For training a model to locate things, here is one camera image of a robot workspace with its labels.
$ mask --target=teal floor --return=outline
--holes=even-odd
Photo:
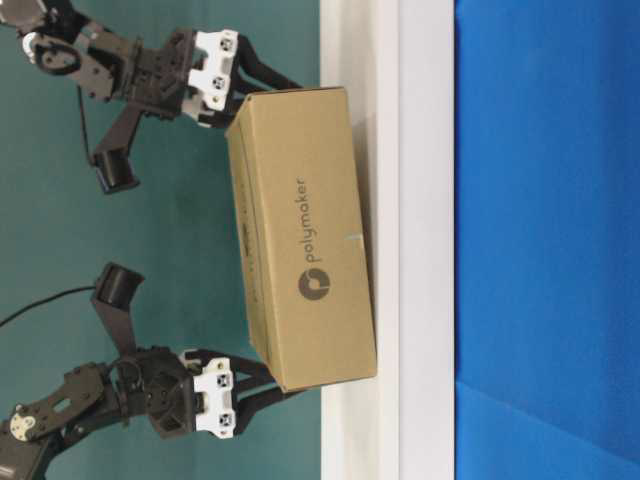
[[[318,82],[316,0],[74,4],[154,47],[179,26],[233,28],[267,63]],[[144,120],[132,153],[142,186],[105,197],[82,154],[73,85],[29,65],[10,30],[0,30],[0,55],[0,316],[91,283],[113,260],[147,277],[133,306],[140,344],[254,355],[223,133],[187,118]],[[120,108],[89,103],[92,145]],[[48,395],[76,365],[115,356],[88,295],[34,311],[0,332],[0,412]],[[272,408],[224,442],[208,434],[162,441],[144,419],[112,427],[60,457],[47,478],[317,479],[319,398],[307,393]]]

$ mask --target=blue surface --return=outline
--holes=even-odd
[[[458,479],[638,479],[640,2],[456,9]]]

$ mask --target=polymaker logo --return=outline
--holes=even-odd
[[[307,300],[322,300],[329,294],[331,280],[329,275],[319,268],[307,270],[298,282],[300,293]]]

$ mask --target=black cable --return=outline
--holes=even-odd
[[[93,164],[93,159],[91,158],[91,153],[89,151],[89,133],[87,131],[87,116],[84,110],[84,99],[82,96],[82,88],[77,87],[78,89],[78,106],[80,107],[80,122],[82,128],[82,141],[84,142],[84,152],[87,156],[87,161],[89,165]]]
[[[0,328],[4,327],[8,323],[10,323],[11,321],[15,320],[20,315],[28,312],[31,309],[34,309],[36,307],[40,307],[40,306],[45,305],[47,303],[53,302],[54,300],[58,300],[59,298],[66,297],[67,295],[72,295],[74,293],[80,293],[80,292],[88,292],[90,290],[95,290],[95,289],[96,289],[96,287],[74,288],[73,290],[67,290],[65,292],[61,292],[61,293],[58,293],[56,295],[53,295],[53,296],[51,296],[49,298],[45,298],[44,300],[39,300],[37,302],[34,302],[34,303],[30,304],[30,305],[27,305],[24,308],[21,308],[20,310],[18,310],[13,315],[10,315],[9,317],[7,317],[4,320],[0,321]]]

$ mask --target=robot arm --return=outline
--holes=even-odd
[[[258,411],[295,395],[277,386],[251,394],[275,385],[268,369],[252,360],[209,350],[177,356],[168,348],[138,348],[129,306],[142,281],[135,272],[107,265],[92,303],[120,358],[108,366],[80,366],[49,397],[15,407],[0,428],[0,480],[43,480],[55,457],[137,416],[147,416],[165,439],[201,431],[233,438]]]
[[[0,22],[13,27],[29,60],[69,77],[90,98],[126,107],[90,155],[105,193],[139,184],[129,163],[142,116],[174,120],[185,114],[203,127],[227,127],[241,97],[270,88],[300,88],[263,64],[249,40],[232,30],[178,29],[161,49],[130,41],[74,10],[69,0],[3,0]]]

